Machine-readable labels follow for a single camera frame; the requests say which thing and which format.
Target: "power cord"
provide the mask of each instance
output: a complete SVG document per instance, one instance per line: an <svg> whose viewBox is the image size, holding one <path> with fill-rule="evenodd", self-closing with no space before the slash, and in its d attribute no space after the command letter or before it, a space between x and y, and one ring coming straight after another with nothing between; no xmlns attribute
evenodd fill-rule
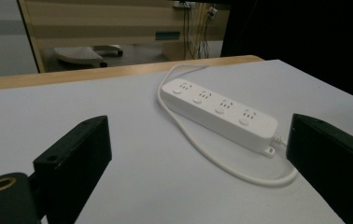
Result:
<svg viewBox="0 0 353 224"><path fill-rule="evenodd" d="M214 163L215 165L218 166L218 168L222 169L223 171L227 172L230 175L233 175L243 181L247 181L248 183L255 184L255 185L260 185L260 186L265 186L265 187L279 187L279 186L285 186L287 184L290 184L294 178L297 176L298 171L296 168L293 167L292 171L284 176L280 177L278 179L261 179L257 177L253 177L250 175L245 175L241 174L238 171L234 170L233 168L221 163L220 161L217 161L214 157L212 157L209 153L207 153L202 146L200 146L199 143L197 143L193 137L188 133L186 128L183 126L183 124L179 121L179 119L175 116L174 112L172 112L168 106L164 103L162 100L162 97L160 95L160 92L162 90L162 85L164 85L165 81L173 74L173 72L180 67L192 67L195 68L193 70L190 70L190 72L198 71L204 68L209 67L208 65L205 64L188 64L188 63L180 63L177 65L174 65L168 73L165 75L165 77L162 79L159 88L157 89L157 100L160 104L160 106L164 109L164 111L172 118L176 126L179 128L180 131L185 135L185 137L188 139L188 141L199 151L206 159ZM280 146L286 146L287 143L285 142L284 139L280 136L275 136L273 139L273 143L278 144Z"/></svg>

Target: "white power strip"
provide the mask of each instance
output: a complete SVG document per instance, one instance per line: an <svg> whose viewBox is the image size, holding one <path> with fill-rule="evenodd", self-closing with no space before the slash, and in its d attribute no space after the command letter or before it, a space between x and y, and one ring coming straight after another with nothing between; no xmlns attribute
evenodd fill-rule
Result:
<svg viewBox="0 0 353 224"><path fill-rule="evenodd" d="M235 143L269 158L276 119L216 92L176 78L162 86L160 95L174 112Z"/></svg>

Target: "white tabletop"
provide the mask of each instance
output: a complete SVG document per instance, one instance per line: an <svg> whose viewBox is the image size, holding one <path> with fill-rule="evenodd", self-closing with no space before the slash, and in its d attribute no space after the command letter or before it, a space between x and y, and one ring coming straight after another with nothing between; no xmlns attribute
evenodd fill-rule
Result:
<svg viewBox="0 0 353 224"><path fill-rule="evenodd" d="M353 135L353 96L280 61L179 75L265 112L288 138L293 113ZM0 175L30 175L33 160L85 119L108 115L113 160L77 223L343 223L299 175L284 188L258 187L207 161L161 110L165 73L0 91ZM289 172L285 151L268 159L180 117L199 142L243 173Z"/></svg>

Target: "bolt hole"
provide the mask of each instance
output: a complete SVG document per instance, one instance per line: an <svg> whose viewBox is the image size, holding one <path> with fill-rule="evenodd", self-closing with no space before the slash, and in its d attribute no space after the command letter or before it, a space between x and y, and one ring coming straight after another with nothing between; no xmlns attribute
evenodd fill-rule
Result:
<svg viewBox="0 0 353 224"><path fill-rule="evenodd" d="M48 157L48 161L55 161L55 160L57 160L57 159L58 159L57 156L49 156L49 157Z"/></svg>
<svg viewBox="0 0 353 224"><path fill-rule="evenodd" d="M8 189L16 183L17 179L15 177L5 177L0 179L0 191Z"/></svg>

